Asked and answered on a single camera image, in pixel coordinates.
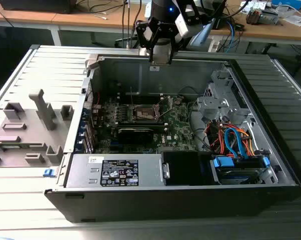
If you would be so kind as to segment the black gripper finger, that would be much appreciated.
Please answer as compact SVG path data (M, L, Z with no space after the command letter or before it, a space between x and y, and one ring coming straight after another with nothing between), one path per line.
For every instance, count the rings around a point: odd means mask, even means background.
M150 58L154 63L159 63L162 60L162 51L160 45L163 41L162 27L159 26L152 31L150 38Z
M172 63L173 56L177 49L178 49L178 45L176 43L175 37L172 37L170 39L170 64Z

